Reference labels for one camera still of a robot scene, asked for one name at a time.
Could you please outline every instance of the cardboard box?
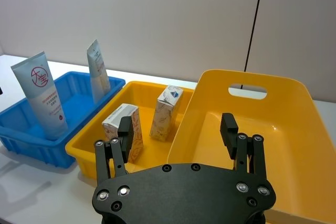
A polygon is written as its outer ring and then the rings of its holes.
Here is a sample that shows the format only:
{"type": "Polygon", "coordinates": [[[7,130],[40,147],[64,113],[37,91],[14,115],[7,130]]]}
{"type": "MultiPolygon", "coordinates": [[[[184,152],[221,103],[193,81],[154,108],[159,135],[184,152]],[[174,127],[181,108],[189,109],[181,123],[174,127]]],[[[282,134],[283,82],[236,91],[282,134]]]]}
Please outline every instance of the cardboard box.
{"type": "Polygon", "coordinates": [[[183,89],[175,86],[167,86],[158,97],[151,127],[150,136],[160,141],[165,141],[171,126],[175,123],[177,107],[183,89]]]}
{"type": "Polygon", "coordinates": [[[112,138],[118,137],[120,120],[124,116],[132,117],[134,137],[128,162],[133,163],[143,149],[139,108],[135,105],[123,103],[102,122],[102,125],[105,131],[105,139],[110,141],[112,138]]]}

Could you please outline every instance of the yellow plastic tray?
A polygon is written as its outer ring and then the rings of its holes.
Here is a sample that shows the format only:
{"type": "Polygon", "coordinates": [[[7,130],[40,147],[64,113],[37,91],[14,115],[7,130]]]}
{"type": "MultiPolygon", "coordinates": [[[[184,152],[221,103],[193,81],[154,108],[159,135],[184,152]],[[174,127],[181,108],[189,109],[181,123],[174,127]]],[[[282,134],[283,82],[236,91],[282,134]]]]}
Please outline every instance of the yellow plastic tray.
{"type": "Polygon", "coordinates": [[[168,163],[232,168],[219,125],[234,115],[240,132],[264,136],[275,209],[336,223],[336,154],[306,87],[292,79],[236,71],[203,73],[172,144],[168,163]],[[262,100],[236,97],[234,83],[267,90],[262,100]]]}
{"type": "MultiPolygon", "coordinates": [[[[131,173],[166,163],[175,133],[182,120],[193,90],[183,89],[175,125],[172,128],[167,141],[160,142],[149,137],[149,132],[152,126],[156,100],[165,88],[165,85],[160,84],[136,81],[129,82],[72,138],[72,140],[68,142],[66,145],[66,152],[76,158],[84,175],[96,178],[96,156],[93,144],[99,139],[104,140],[104,130],[101,123],[122,103],[134,104],[139,107],[144,144],[144,148],[135,163],[127,163],[125,165],[126,170],[131,173]]],[[[110,167],[113,172],[113,162],[110,162],[110,167]]]]}

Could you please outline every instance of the white wall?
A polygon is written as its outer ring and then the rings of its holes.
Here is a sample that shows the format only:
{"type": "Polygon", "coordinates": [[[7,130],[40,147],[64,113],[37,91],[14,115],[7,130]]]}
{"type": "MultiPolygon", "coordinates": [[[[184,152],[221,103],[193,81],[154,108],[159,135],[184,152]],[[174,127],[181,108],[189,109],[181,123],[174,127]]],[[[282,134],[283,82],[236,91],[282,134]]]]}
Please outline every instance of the white wall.
{"type": "Polygon", "coordinates": [[[247,71],[303,82],[336,102],[336,0],[260,0],[247,71]]]}
{"type": "Polygon", "coordinates": [[[86,65],[97,38],[110,69],[198,80],[243,70],[257,0],[0,0],[7,54],[86,65]]]}

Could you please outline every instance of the product packaging box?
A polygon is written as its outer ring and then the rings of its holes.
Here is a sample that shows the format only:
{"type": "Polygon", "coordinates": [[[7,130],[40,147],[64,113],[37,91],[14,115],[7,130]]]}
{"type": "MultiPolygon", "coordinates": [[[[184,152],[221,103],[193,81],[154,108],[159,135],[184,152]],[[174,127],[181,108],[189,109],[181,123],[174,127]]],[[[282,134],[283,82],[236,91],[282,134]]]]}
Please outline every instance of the product packaging box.
{"type": "Polygon", "coordinates": [[[134,137],[128,162],[133,163],[143,149],[139,108],[132,104],[123,103],[102,122],[102,125],[106,141],[110,141],[112,138],[118,137],[119,124],[124,116],[132,117],[134,137]]]}
{"type": "Polygon", "coordinates": [[[167,86],[157,99],[150,136],[165,141],[175,123],[183,89],[167,86]]]}

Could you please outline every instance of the tabletop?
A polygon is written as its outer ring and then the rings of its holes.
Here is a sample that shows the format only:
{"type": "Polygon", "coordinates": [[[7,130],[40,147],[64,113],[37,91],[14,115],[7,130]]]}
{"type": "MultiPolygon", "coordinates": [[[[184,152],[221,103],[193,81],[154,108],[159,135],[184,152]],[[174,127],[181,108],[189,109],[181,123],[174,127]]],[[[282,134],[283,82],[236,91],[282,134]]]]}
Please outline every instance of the tabletop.
{"type": "MultiPolygon", "coordinates": [[[[24,98],[10,66],[23,57],[0,56],[0,111],[24,98]]],[[[86,66],[49,61],[54,79],[68,71],[89,72],[86,66]]],[[[194,89],[196,82],[174,80],[107,70],[109,76],[129,81],[148,81],[194,89]]],[[[231,93],[248,97],[262,97],[256,91],[231,89],[231,93]]],[[[326,128],[336,145],[336,103],[314,101],[326,128]]],[[[0,220],[16,224],[37,223],[101,223],[91,204],[93,179],[82,176],[75,162],[68,169],[56,168],[41,161],[8,152],[0,143],[0,220]]]]}

